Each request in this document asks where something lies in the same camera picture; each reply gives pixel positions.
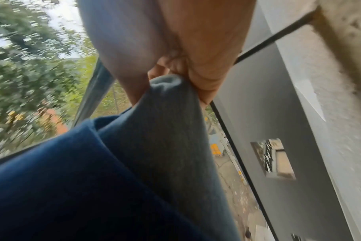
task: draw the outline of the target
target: cloth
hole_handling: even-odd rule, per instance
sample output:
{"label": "cloth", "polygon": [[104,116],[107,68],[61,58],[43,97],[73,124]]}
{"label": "cloth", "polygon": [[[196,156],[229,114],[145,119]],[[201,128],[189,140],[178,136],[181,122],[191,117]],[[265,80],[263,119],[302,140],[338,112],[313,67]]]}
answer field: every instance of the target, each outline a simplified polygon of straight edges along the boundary
{"label": "cloth", "polygon": [[59,239],[240,240],[188,81],[0,166],[0,240]]}

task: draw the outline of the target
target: human hand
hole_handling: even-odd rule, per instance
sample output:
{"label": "human hand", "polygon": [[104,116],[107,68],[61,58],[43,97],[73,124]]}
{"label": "human hand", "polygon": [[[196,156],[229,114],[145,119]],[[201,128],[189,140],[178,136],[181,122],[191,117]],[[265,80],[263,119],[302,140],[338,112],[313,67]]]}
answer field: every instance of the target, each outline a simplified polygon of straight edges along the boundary
{"label": "human hand", "polygon": [[100,59],[134,105],[149,78],[187,77],[209,104],[244,44],[255,0],[79,0]]}

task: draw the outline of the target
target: dark blue fabric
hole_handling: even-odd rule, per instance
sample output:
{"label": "dark blue fabric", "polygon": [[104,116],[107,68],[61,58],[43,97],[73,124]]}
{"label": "dark blue fabric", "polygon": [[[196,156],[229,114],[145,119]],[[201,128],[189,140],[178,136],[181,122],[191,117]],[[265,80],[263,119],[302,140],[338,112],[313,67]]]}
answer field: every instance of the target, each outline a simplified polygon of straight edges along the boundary
{"label": "dark blue fabric", "polygon": [[0,240],[69,239],[207,240],[116,159],[90,120],[0,166]]}

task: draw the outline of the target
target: gray fabric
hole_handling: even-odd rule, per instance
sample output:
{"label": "gray fabric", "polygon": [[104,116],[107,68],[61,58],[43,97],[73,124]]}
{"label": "gray fabric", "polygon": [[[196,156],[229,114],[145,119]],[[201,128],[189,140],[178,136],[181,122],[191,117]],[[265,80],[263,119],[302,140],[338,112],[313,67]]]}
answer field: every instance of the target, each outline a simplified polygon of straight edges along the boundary
{"label": "gray fabric", "polygon": [[137,177],[207,235],[240,240],[188,81],[177,75],[152,80],[139,103],[99,133]]}

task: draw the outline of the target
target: pavement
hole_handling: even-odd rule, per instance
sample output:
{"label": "pavement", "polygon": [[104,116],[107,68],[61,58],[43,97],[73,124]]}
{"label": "pavement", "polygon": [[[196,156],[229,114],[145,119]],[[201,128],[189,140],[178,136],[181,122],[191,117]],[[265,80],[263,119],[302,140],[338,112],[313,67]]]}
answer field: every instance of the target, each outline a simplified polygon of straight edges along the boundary
{"label": "pavement", "polygon": [[266,227],[266,221],[258,208],[257,201],[246,182],[241,178],[228,155],[215,156],[215,164],[218,169],[221,185],[227,197],[229,208],[235,220],[235,224],[245,241],[246,227],[252,234],[252,240],[256,241],[256,226]]}

